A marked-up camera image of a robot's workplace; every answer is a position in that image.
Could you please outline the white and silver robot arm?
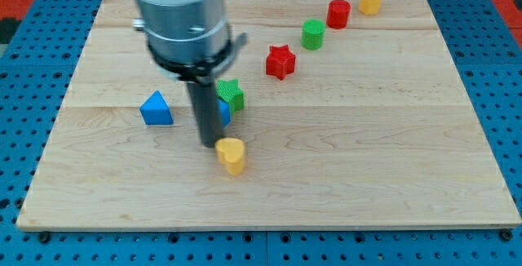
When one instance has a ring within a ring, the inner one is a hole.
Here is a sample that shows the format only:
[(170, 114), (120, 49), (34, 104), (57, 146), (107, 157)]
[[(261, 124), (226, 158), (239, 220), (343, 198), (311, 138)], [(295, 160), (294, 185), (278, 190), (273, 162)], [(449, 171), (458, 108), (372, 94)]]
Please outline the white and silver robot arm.
[(247, 34), (236, 38), (224, 0), (136, 0), (156, 64), (181, 81), (208, 85), (227, 71)]

